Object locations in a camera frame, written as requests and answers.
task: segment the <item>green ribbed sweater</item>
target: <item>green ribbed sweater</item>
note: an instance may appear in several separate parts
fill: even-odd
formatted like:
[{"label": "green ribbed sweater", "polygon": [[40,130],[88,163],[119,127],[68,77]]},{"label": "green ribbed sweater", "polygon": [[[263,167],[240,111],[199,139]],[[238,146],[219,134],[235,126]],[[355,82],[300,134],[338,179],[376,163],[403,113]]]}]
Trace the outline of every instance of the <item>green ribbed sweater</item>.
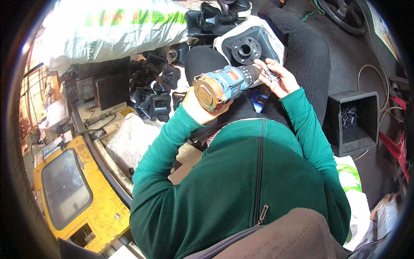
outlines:
[{"label": "green ribbed sweater", "polygon": [[132,181],[130,227],[147,258],[182,258],[293,208],[326,218],[343,244],[351,209],[330,144],[303,88],[279,100],[294,133],[271,120],[223,128],[178,185],[168,180],[178,148],[202,127],[180,106],[138,163]]}]

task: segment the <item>zipper pull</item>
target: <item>zipper pull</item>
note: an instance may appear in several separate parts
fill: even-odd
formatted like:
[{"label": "zipper pull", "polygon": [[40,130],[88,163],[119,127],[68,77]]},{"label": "zipper pull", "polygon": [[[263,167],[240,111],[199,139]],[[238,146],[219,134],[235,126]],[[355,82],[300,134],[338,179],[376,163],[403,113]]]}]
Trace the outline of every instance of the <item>zipper pull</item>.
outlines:
[{"label": "zipper pull", "polygon": [[260,224],[262,224],[263,220],[265,219],[266,212],[268,209],[269,209],[268,205],[263,206],[263,210],[262,210],[262,213],[260,214],[259,222],[255,225],[255,227],[258,227],[260,226]]}]

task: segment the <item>brown fabric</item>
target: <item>brown fabric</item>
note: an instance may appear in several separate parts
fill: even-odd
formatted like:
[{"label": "brown fabric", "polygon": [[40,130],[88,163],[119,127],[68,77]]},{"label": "brown fabric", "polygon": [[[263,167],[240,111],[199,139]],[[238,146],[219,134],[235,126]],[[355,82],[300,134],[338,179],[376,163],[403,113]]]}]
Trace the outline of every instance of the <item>brown fabric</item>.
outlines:
[{"label": "brown fabric", "polygon": [[345,259],[347,256],[348,253],[329,232],[322,214],[306,208],[295,208],[285,216],[232,244],[214,259]]}]

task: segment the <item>hand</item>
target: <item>hand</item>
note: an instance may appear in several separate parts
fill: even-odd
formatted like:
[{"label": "hand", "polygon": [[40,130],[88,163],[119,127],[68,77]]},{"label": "hand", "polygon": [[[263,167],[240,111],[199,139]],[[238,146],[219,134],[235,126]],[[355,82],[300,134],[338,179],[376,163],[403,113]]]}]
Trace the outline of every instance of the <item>hand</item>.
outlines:
[{"label": "hand", "polygon": [[259,75],[259,80],[267,85],[280,99],[300,88],[296,82],[295,76],[275,60],[267,58],[265,62],[263,62],[260,59],[255,59],[255,65],[260,69],[266,68],[267,66],[270,71],[280,75],[280,82],[275,80],[271,82],[269,76],[266,75],[263,69],[260,71]]},{"label": "hand", "polygon": [[233,100],[224,104],[218,111],[207,111],[200,105],[197,100],[197,97],[194,93],[194,86],[188,89],[187,95],[185,96],[182,106],[185,111],[198,123],[205,125],[207,122],[214,120],[218,116],[222,115],[228,111],[230,105],[233,103]]}]

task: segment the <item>green string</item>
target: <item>green string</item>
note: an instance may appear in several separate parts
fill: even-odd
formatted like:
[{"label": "green string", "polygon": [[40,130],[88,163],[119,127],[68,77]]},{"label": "green string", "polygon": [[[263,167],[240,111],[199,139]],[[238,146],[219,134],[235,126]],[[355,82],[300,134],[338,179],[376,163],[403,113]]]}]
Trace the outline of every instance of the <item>green string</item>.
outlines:
[{"label": "green string", "polygon": [[318,10],[316,10],[316,11],[313,11],[313,12],[311,12],[310,14],[308,14],[308,15],[306,15],[303,19],[302,19],[302,21],[304,21],[304,22],[306,22],[306,19],[308,18],[308,16],[309,15],[312,15],[312,14],[314,14],[314,13],[320,13],[321,15],[324,15],[325,14],[325,12],[319,7],[319,5],[318,5],[318,1],[317,0],[313,0],[313,2],[315,3],[315,5],[318,7],[318,9],[320,10],[320,12],[318,11]]}]

